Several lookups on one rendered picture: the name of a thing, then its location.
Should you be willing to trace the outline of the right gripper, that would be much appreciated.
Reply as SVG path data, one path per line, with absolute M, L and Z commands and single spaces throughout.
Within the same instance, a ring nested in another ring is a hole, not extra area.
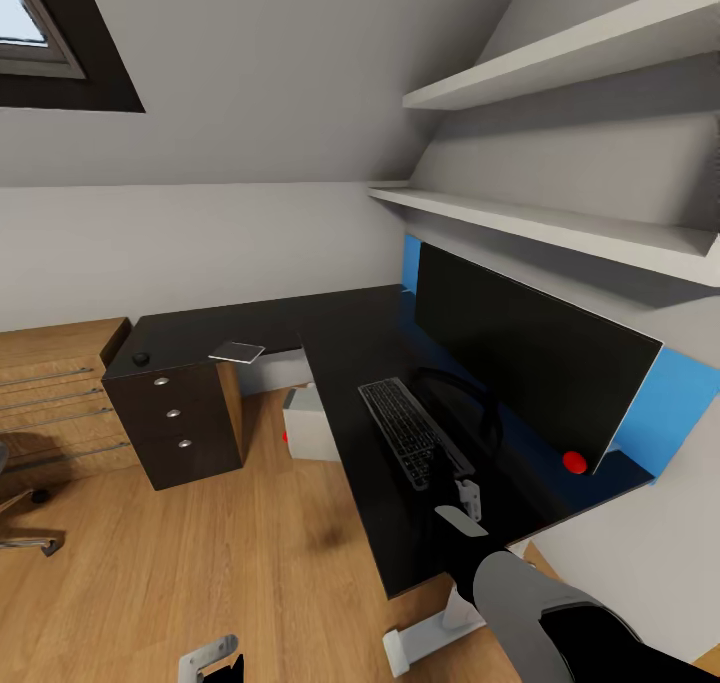
M 447 458 L 445 449 L 435 444 L 433 459 L 428 461 L 430 483 L 428 483 L 429 496 L 432 498 L 437 492 L 452 492 L 457 498 L 459 493 L 454 477 L 454 464 Z

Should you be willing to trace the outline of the swivel chair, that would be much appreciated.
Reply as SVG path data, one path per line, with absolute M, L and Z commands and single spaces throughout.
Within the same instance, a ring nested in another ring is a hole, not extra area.
M 2 441 L 0 441 L 0 471 L 4 468 L 7 458 L 8 458 L 8 446 L 6 445 L 6 443 L 2 443 Z M 41 488 L 39 490 L 35 490 L 34 488 L 26 489 L 24 492 L 18 493 L 15 496 L 11 496 L 7 499 L 3 499 L 2 501 L 0 501 L 0 512 L 4 511 L 6 508 L 10 507 L 12 504 L 14 504 L 15 502 L 22 499 L 24 496 L 26 496 L 28 494 L 31 494 L 33 496 L 32 502 L 39 504 L 46 500 L 46 497 L 49 494 L 49 491 L 47 491 L 44 488 Z M 48 539 L 40 539 L 40 540 L 34 540 L 34 541 L 0 542 L 0 549 L 36 547 L 36 546 L 41 546 L 42 552 L 47 557 L 49 557 L 49 555 L 52 552 L 59 549 L 59 545 L 55 540 L 48 541 Z

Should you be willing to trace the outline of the keyboard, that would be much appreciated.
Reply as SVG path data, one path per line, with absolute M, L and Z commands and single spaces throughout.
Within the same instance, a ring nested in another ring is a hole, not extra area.
M 359 388 L 359 394 L 395 452 L 415 492 L 428 490 L 428 461 L 435 444 L 440 444 L 454 464 L 454 477 L 474 474 L 473 464 L 441 430 L 431 415 L 397 378 L 389 378 Z

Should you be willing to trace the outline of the monitor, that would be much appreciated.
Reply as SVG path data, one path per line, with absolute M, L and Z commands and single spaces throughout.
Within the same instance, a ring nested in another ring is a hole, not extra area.
M 474 375 L 477 393 L 501 399 L 563 455 L 571 471 L 591 477 L 666 345 L 627 325 L 422 242 L 415 323 Z

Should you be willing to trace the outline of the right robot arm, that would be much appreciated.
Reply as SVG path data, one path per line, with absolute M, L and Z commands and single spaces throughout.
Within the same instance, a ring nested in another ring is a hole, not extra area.
M 498 545 L 476 523 L 479 485 L 455 481 L 440 444 L 428 466 L 434 557 L 490 627 L 522 683 L 720 683 L 643 644 L 601 601 Z

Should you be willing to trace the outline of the notebook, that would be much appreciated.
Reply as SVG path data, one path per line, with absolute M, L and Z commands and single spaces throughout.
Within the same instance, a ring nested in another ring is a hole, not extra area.
M 221 347 L 216 349 L 210 357 L 252 364 L 264 349 L 265 347 L 261 346 L 225 342 Z

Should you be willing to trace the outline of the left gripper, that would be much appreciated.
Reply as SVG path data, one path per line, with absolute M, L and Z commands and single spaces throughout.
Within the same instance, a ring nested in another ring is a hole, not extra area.
M 241 654 L 234 666 L 225 666 L 204 677 L 202 683 L 244 683 L 244 658 Z

